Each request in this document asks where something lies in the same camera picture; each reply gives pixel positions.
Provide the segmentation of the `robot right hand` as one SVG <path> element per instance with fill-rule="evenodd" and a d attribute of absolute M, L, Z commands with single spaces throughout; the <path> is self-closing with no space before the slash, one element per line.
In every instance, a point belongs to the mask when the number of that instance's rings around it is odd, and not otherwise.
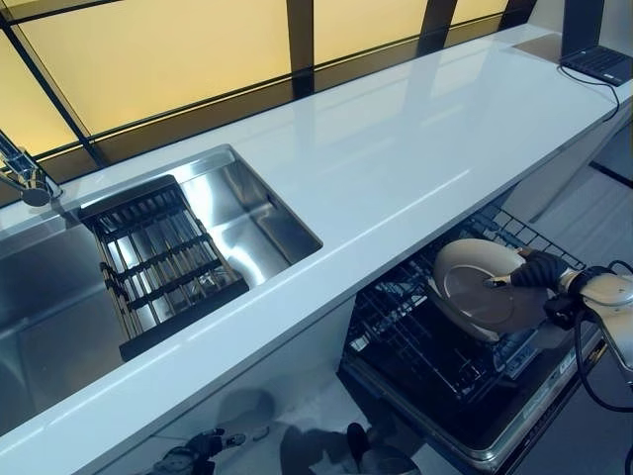
<path fill-rule="evenodd" d="M 556 294 L 579 293 L 592 278 L 590 273 L 571 268 L 559 256 L 540 251 L 523 249 L 524 262 L 508 275 L 492 277 L 484 281 L 487 288 L 506 286 L 544 288 Z"/>

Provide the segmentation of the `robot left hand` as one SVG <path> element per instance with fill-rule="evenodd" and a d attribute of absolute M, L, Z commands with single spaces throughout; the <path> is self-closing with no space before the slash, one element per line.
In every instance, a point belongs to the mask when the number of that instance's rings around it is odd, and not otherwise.
<path fill-rule="evenodd" d="M 223 450 L 243 445 L 246 435 L 228 434 L 223 428 L 214 428 L 196 434 L 184 445 L 176 446 L 152 466 L 152 474 L 213 474 L 214 456 Z"/>

